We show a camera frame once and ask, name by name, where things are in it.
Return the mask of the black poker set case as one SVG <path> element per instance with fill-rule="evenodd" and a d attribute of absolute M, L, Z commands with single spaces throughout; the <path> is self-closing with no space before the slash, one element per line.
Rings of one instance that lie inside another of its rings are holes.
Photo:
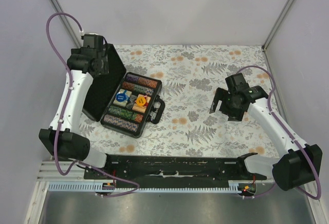
<path fill-rule="evenodd" d="M 128 72 L 112 44 L 105 50 L 109 73 L 94 78 L 83 113 L 105 128 L 139 138 L 148 122 L 158 124 L 162 117 L 162 82 Z"/>

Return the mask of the red playing card deck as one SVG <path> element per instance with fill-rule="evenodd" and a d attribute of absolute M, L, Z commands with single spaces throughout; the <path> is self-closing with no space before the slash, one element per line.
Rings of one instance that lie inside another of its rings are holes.
<path fill-rule="evenodd" d="M 132 110 L 140 113 L 145 113 L 150 101 L 151 101 L 150 96 L 139 94 L 137 96 L 137 99 L 135 100 Z"/>

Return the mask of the blue small blind button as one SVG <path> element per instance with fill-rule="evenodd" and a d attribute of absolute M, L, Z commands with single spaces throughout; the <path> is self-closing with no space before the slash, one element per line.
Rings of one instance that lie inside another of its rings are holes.
<path fill-rule="evenodd" d="M 125 92 L 116 94 L 116 101 L 117 102 L 125 102 L 126 100 L 127 100 L 127 96 L 126 96 Z"/>

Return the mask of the orange big blind button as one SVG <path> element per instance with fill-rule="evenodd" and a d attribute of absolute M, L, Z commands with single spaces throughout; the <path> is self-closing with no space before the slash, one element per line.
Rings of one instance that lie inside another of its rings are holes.
<path fill-rule="evenodd" d="M 138 96 L 136 99 L 136 105 L 138 106 L 144 106 L 147 102 L 147 98 L 143 95 Z"/>

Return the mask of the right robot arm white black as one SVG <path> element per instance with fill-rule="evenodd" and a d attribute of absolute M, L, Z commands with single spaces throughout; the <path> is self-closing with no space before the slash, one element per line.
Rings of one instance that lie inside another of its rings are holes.
<path fill-rule="evenodd" d="M 270 98 L 260 86 L 251 87 L 242 73 L 233 74 L 225 79 L 227 89 L 216 90 L 210 112 L 219 110 L 228 116 L 229 121 L 242 121 L 248 113 L 261 126 L 274 144 L 278 158 L 267 158 L 259 154 L 242 157 L 242 163 L 235 167 L 240 179 L 248 179 L 260 174 L 274 179 L 277 186 L 288 191 L 304 184 L 319 182 L 322 150 L 298 136 L 293 129 L 270 109 Z"/>

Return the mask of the triangular all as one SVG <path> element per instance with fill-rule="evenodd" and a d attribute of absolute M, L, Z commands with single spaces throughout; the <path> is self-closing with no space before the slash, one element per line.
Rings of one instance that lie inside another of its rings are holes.
<path fill-rule="evenodd" d="M 137 99 L 137 96 L 132 95 L 129 99 L 129 101 L 127 102 L 126 108 L 127 109 L 132 109 L 132 107 L 135 105 L 135 101 Z"/>

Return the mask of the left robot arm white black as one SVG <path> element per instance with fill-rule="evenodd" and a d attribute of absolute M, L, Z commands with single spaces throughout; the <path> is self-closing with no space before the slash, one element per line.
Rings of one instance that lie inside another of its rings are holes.
<path fill-rule="evenodd" d="M 106 162 L 106 154 L 91 147 L 80 135 L 80 115 L 95 77 L 108 73 L 107 49 L 103 36 L 89 33 L 83 36 L 83 46 L 72 49 L 64 62 L 66 81 L 58 110 L 49 125 L 39 132 L 39 139 L 53 155 L 55 164 L 61 159 L 95 167 L 96 174 L 108 179 L 113 166 Z"/>

